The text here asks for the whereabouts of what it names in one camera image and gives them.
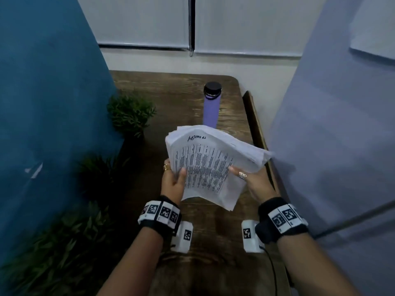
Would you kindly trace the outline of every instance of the hand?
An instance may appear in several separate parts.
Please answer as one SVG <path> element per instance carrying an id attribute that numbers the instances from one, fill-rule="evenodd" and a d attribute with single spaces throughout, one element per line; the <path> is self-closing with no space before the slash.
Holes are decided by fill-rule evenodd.
<path id="1" fill-rule="evenodd" d="M 170 166 L 170 159 L 165 160 L 165 165 Z M 162 189 L 160 194 L 168 197 L 178 206 L 181 203 L 182 195 L 184 194 L 184 184 L 186 178 L 186 169 L 181 168 L 178 179 L 176 180 L 174 173 L 171 170 L 166 170 L 162 177 Z"/>
<path id="2" fill-rule="evenodd" d="M 235 176 L 239 176 L 239 172 L 247 175 L 245 181 L 247 182 L 251 196 L 260 203 L 279 196 L 270 184 L 265 166 L 255 173 L 248 173 L 239 167 L 231 165 L 229 166 L 229 171 Z"/>

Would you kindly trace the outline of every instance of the purple water bottle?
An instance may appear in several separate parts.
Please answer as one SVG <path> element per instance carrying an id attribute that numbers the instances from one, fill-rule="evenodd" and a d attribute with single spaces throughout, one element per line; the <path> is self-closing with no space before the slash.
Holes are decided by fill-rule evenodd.
<path id="1" fill-rule="evenodd" d="M 203 124 L 212 128 L 217 127 L 218 113 L 222 86 L 218 82 L 207 82 L 204 86 Z"/>

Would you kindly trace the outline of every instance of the white wall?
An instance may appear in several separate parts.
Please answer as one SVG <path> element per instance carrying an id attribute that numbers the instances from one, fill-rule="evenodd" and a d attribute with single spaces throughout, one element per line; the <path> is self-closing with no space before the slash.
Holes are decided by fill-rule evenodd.
<path id="1" fill-rule="evenodd" d="M 298 65 L 298 59 L 235 57 L 227 55 L 189 56 L 189 52 L 101 49 L 110 70 L 163 73 L 222 74 L 238 79 L 242 95 L 254 97 L 264 133 L 279 109 Z"/>

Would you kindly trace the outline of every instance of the roller blind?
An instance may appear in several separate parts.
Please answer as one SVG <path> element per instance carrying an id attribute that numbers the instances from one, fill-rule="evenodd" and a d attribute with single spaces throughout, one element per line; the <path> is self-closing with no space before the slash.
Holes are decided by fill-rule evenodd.
<path id="1" fill-rule="evenodd" d="M 301 56 L 325 0 L 196 0 L 195 52 Z"/>
<path id="2" fill-rule="evenodd" d="M 78 0 L 99 44 L 189 47 L 188 0 Z"/>

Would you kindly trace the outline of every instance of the silver ring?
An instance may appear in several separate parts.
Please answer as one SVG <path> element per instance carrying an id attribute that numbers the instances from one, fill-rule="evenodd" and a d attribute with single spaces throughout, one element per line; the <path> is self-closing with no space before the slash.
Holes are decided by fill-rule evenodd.
<path id="1" fill-rule="evenodd" d="M 241 172 L 241 171 L 239 172 L 239 178 L 240 179 L 244 179 L 245 180 L 246 177 L 247 177 L 247 175 L 244 172 Z"/>

